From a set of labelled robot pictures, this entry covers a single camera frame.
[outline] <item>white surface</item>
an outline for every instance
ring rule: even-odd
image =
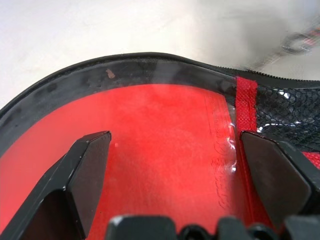
[[[164,52],[243,66],[317,12],[316,0],[1,1],[0,108],[41,78],[101,56]],[[317,79],[317,56],[289,57],[266,71]]]

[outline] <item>red strap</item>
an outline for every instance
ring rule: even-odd
[[[236,109],[236,127],[238,138],[242,131],[256,131],[256,95],[257,95],[257,83],[242,77],[237,78],[237,90],[235,98],[235,109]],[[244,152],[243,145],[240,143],[238,149],[239,153],[239,165],[241,169],[242,178],[247,189],[247,201],[250,210],[251,222],[261,222],[267,225],[271,225],[269,217],[265,211],[263,204],[255,190],[251,175],[246,161],[246,155]]]

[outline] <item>transparent plastic sheet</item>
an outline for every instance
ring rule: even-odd
[[[246,222],[232,76],[151,57],[81,64],[42,80],[0,119],[9,144],[1,231],[76,139],[104,130],[112,141],[89,239],[117,215],[166,215],[177,231],[196,223],[212,233],[223,216]]]

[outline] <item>black mesh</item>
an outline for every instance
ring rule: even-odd
[[[320,88],[259,86],[257,131],[288,140],[304,152],[320,152]]]

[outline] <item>red fabric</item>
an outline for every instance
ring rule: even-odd
[[[318,152],[302,152],[313,165],[320,170],[320,153]]]
[[[0,158],[0,232],[76,139],[105,130],[112,141],[89,240],[103,239],[117,215],[169,216],[177,231],[187,224],[214,231],[223,216],[242,219],[246,193],[233,172],[235,134],[225,97],[146,84],[77,99],[19,137]]]
[[[237,90],[235,98],[235,110],[236,110],[236,127],[238,138],[242,131],[256,131],[256,95],[257,95],[257,83],[242,77],[237,78]],[[240,157],[240,170],[242,178],[244,179],[247,188],[247,201],[250,212],[250,222],[246,224],[251,224],[253,222],[260,222],[267,225],[271,225],[269,217],[260,198],[255,190],[253,182],[251,180],[251,175],[249,171],[249,166],[246,161],[246,156],[244,152],[243,145],[238,144],[239,157]]]

